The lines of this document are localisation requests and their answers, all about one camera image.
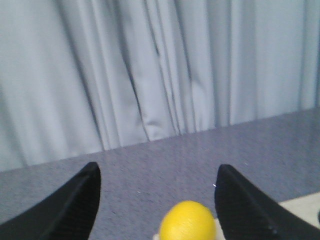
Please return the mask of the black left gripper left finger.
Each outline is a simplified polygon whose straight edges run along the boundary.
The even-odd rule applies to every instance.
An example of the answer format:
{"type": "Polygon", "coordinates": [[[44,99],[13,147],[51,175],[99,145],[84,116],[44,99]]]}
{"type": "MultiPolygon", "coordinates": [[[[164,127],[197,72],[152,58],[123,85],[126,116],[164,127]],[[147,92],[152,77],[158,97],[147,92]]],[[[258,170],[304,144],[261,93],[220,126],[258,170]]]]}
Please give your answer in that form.
{"type": "Polygon", "coordinates": [[[0,226],[2,240],[87,240],[101,197],[101,171],[89,162],[51,195],[0,226]]]}

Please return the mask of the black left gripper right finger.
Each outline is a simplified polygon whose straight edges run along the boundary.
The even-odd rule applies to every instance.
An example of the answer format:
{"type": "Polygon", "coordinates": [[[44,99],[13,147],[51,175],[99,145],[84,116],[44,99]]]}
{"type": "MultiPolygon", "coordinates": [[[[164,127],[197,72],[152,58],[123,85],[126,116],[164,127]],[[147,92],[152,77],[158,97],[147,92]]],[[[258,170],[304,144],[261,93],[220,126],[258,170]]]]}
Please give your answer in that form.
{"type": "Polygon", "coordinates": [[[227,240],[318,240],[319,228],[291,213],[230,164],[218,168],[214,203],[227,240]]]}

